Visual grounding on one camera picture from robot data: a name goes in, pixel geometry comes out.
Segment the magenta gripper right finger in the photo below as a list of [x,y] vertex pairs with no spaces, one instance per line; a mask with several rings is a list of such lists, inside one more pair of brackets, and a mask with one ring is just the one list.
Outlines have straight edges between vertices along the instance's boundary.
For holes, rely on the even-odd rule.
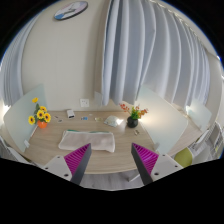
[[169,155],[159,155],[136,143],[132,144],[131,154],[144,185],[182,169],[182,166]]

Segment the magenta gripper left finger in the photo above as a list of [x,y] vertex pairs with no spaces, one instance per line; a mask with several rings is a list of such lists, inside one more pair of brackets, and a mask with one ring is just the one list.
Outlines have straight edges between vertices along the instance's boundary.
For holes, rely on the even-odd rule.
[[79,185],[91,153],[91,144],[88,143],[66,156],[56,155],[43,167],[43,170]]

